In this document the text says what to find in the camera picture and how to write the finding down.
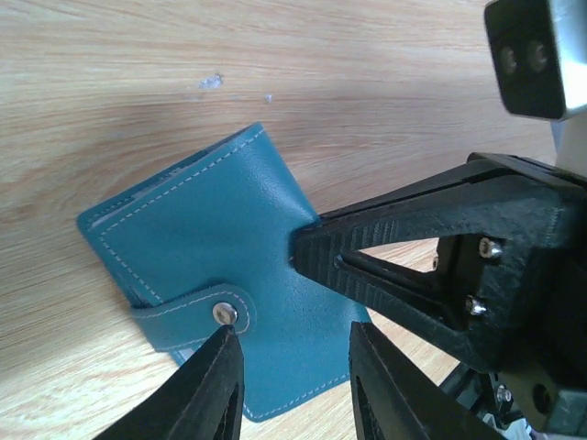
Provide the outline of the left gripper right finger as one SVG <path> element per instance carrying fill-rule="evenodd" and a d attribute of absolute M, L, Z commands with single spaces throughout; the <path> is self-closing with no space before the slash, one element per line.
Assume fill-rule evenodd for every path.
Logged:
<path fill-rule="evenodd" d="M 437 385 L 374 324 L 351 325 L 349 372 L 359 439 L 501 439 L 514 421 L 495 374 L 460 363 Z"/>

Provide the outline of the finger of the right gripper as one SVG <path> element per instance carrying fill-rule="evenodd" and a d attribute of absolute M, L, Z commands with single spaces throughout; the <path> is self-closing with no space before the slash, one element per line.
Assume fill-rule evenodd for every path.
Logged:
<path fill-rule="evenodd" d="M 298 273 L 479 371 L 537 309 L 573 248 L 573 179 L 531 159 L 463 165 L 320 216 L 293 235 Z"/>

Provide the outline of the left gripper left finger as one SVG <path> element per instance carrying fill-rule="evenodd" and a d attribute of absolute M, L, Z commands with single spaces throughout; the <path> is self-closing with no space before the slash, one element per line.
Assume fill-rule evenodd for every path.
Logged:
<path fill-rule="evenodd" d="M 98 439 L 238 439 L 244 357 L 233 326 L 216 330 L 152 395 Z"/>

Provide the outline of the teal leather card holder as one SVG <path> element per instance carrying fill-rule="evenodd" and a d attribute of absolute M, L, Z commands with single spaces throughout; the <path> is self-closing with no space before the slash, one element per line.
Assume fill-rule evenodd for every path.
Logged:
<path fill-rule="evenodd" d="M 255 123 L 81 213 L 77 225 L 152 347 L 182 364 L 222 325 L 261 422 L 349 379 L 360 304 L 297 273 L 295 230 L 318 216 Z"/>

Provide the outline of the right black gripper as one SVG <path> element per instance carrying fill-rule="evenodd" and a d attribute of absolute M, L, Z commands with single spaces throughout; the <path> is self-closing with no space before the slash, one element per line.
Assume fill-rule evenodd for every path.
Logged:
<path fill-rule="evenodd" d="M 545 435 L 586 436 L 586 189 L 443 175 L 435 287 L 446 351 L 493 372 Z"/>

